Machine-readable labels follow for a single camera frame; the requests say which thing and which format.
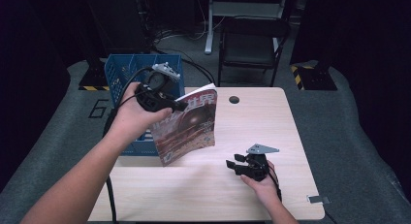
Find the black and yellow hazard tape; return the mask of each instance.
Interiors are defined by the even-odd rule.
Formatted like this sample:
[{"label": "black and yellow hazard tape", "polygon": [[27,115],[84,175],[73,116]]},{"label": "black and yellow hazard tape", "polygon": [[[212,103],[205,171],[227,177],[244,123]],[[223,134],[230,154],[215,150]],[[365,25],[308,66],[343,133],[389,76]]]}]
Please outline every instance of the black and yellow hazard tape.
[{"label": "black and yellow hazard tape", "polygon": [[98,91],[109,90],[108,86],[79,86],[79,90]]},{"label": "black and yellow hazard tape", "polygon": [[[305,69],[314,69],[311,66],[304,66]],[[291,66],[291,71],[293,72],[294,79],[296,80],[297,87],[299,90],[304,90],[304,85],[302,84],[302,80],[299,74],[299,66]]]}]

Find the magazine cover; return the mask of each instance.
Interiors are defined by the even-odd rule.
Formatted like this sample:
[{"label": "magazine cover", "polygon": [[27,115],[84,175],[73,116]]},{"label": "magazine cover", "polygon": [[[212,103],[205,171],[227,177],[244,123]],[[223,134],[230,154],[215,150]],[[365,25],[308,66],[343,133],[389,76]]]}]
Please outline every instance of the magazine cover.
[{"label": "magazine cover", "polygon": [[164,167],[192,150],[215,145],[215,85],[203,86],[177,100],[188,104],[184,112],[175,111],[150,127]]}]

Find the book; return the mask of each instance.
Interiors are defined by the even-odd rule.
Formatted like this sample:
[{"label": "book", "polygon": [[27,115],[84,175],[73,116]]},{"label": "book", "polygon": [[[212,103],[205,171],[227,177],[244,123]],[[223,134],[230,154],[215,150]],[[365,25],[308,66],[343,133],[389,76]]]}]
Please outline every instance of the book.
[{"label": "book", "polygon": [[190,151],[215,145],[214,123],[217,90],[213,83],[180,98],[188,104],[184,112],[175,111],[150,127],[153,141],[164,167]]}]

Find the light wood table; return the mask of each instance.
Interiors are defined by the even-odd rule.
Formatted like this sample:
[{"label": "light wood table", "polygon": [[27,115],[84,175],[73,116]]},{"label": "light wood table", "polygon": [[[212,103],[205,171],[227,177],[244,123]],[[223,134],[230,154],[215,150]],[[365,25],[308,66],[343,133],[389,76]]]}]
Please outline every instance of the light wood table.
[{"label": "light wood table", "polygon": [[[254,192],[226,160],[253,144],[278,148],[275,165],[284,206],[298,220],[322,219],[321,204],[284,91],[275,87],[218,87],[215,146],[192,151],[163,168],[158,157],[121,156],[111,172],[121,221],[269,220]],[[237,96],[238,104],[229,98]],[[106,186],[90,221],[111,220]]]}]

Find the blue crate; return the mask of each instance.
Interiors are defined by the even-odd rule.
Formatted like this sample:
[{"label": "blue crate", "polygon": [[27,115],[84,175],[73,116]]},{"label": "blue crate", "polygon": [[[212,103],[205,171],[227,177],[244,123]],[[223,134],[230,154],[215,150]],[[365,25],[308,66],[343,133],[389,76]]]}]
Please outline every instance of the blue crate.
[{"label": "blue crate", "polygon": [[[115,106],[120,98],[121,90],[129,78],[139,69],[151,67],[154,64],[169,63],[169,66],[180,74],[179,83],[176,83],[171,94],[180,97],[184,92],[184,76],[181,66],[181,56],[178,54],[111,54],[105,65],[106,79],[110,88],[111,101]],[[134,81],[142,81],[142,73]],[[149,132],[146,132],[132,142],[121,155],[155,156],[158,155],[154,141]]]}]

